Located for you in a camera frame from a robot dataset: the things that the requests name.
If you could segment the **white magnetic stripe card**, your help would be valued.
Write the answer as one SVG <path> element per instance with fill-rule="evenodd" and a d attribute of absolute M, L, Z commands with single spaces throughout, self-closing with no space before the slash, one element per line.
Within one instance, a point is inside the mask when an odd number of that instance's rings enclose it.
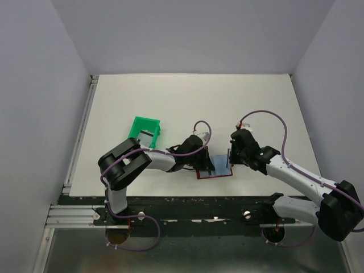
<path fill-rule="evenodd" d="M 227 169 L 231 169 L 230 154 L 231 154 L 231 148 L 228 148 L 227 154 L 226 154 L 226 168 Z"/>

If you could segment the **red card holder wallet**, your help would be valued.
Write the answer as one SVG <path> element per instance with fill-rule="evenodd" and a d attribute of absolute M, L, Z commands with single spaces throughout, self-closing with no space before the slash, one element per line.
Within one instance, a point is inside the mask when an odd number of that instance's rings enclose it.
<path fill-rule="evenodd" d="M 213 171 L 215 171 L 215 174 L 212 177 L 207 177 L 204 179 L 233 176 L 233 165 L 231 164 L 231 169 L 226 168 L 226 154 L 210 156 L 210 161 L 212 162 L 212 165 L 214 167 Z M 202 180 L 198 172 L 199 171 L 196 171 L 196 177 L 198 180 Z"/>

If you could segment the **green plastic card tray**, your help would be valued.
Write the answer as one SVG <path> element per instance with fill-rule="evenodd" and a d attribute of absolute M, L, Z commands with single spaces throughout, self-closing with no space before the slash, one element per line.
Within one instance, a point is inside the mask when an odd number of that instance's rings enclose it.
<path fill-rule="evenodd" d="M 151 147 L 148 148 L 155 148 L 157 139 L 161 132 L 160 120 L 145 117 L 135 117 L 128 138 L 135 138 L 138 142 L 137 136 L 141 130 L 147 130 L 154 134 L 153 143 Z"/>

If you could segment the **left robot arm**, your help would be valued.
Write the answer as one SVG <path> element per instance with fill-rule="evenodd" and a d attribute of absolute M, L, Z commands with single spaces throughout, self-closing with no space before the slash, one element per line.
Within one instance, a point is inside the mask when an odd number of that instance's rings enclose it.
<path fill-rule="evenodd" d="M 177 172 L 188 166 L 196 171 L 213 171 L 206 144 L 207 132 L 192 134 L 182 144 L 157 150 L 129 138 L 98 160 L 101 181 L 105 185 L 107 219 L 121 224 L 126 218 L 126 188 L 145 170 Z"/>

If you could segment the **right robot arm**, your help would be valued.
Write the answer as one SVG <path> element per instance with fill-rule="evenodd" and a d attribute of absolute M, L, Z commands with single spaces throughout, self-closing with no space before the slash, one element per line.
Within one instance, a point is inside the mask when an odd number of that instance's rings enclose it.
<path fill-rule="evenodd" d="M 341 242 L 363 220 L 359 197 L 348 181 L 336 183 L 285 161 L 278 150 L 270 146 L 260 147 L 246 129 L 238 129 L 230 137 L 231 164 L 245 165 L 274 177 L 306 197 L 306 200 L 300 200 L 281 193 L 273 194 L 261 210 L 265 221 L 273 223 L 280 218 L 304 221 Z"/>

